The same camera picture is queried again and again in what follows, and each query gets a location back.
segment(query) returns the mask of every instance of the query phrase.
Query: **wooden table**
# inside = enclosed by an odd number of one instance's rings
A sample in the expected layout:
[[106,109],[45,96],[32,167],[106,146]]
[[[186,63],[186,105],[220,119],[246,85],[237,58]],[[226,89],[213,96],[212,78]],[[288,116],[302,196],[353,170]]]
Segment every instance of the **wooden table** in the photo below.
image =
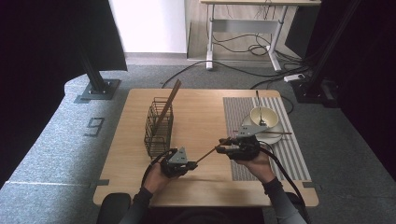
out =
[[[209,15],[209,43],[206,53],[206,69],[213,68],[213,32],[229,33],[254,33],[254,34],[272,34],[270,46],[266,46],[268,56],[276,71],[280,71],[280,65],[277,60],[275,49],[276,42],[280,35],[283,22],[285,20],[288,6],[319,6],[320,0],[200,0],[202,4],[212,6]],[[250,6],[282,6],[282,12],[277,20],[235,20],[235,19],[216,19],[215,5],[250,5]]]
[[[100,182],[93,196],[101,204],[107,194],[139,191],[143,173],[150,163],[145,149],[145,124],[154,97],[169,96],[170,89],[131,90],[107,155]],[[261,97],[279,97],[277,91],[259,91]],[[255,91],[180,89],[173,102],[174,125],[171,147],[185,147],[189,161],[197,161],[227,137],[223,97],[254,97]],[[282,181],[286,191],[293,191]],[[295,181],[307,206],[318,205],[314,188]],[[216,152],[151,200],[154,206],[268,206],[259,181],[233,181],[230,160]]]

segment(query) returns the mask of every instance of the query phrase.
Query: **desk leg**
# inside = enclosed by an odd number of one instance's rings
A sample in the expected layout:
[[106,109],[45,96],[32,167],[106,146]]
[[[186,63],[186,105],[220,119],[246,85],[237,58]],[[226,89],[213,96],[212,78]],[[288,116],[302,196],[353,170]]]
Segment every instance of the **desk leg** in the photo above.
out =
[[206,70],[213,69],[213,20],[215,19],[215,5],[212,6],[212,13],[209,17],[209,41],[207,43],[207,53],[206,53]]
[[283,6],[280,19],[277,21],[277,27],[276,27],[276,31],[274,33],[274,38],[271,43],[271,46],[266,47],[268,50],[268,56],[270,56],[270,59],[271,59],[271,63],[273,64],[273,67],[274,67],[275,71],[277,71],[277,72],[279,72],[282,69],[280,68],[279,62],[277,61],[277,57],[275,56],[275,48],[276,48],[276,42],[279,39],[280,31],[282,30],[282,25],[285,20],[287,10],[288,10],[288,7]]

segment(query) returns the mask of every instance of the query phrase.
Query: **hand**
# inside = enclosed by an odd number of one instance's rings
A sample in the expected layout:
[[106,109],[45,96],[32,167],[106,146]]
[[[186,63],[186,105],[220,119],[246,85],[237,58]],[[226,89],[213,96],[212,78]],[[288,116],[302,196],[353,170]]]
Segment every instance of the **hand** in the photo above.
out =
[[271,170],[268,156],[260,152],[259,155],[251,161],[235,161],[238,164],[245,165],[249,171],[256,176],[263,184],[270,182],[275,178]]
[[168,178],[161,171],[161,165],[157,162],[151,167],[143,187],[145,187],[150,193],[155,194],[163,190],[166,185],[177,178],[178,177]]

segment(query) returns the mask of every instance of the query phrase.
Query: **white wall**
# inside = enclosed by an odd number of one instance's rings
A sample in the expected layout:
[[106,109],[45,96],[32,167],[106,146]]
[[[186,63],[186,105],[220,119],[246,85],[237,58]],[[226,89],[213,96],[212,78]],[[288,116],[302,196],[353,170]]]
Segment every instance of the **white wall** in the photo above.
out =
[[187,53],[184,0],[109,0],[124,52]]

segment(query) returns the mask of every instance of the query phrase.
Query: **metal wire basket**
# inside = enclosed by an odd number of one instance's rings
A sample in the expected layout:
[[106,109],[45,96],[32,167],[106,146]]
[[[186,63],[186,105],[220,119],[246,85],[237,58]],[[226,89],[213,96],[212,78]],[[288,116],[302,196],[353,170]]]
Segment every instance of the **metal wire basket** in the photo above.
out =
[[148,110],[145,146],[148,155],[152,159],[170,148],[172,125],[174,119],[173,108],[171,105],[161,123],[156,127],[157,121],[163,112],[166,101],[166,97],[154,97],[154,100]]

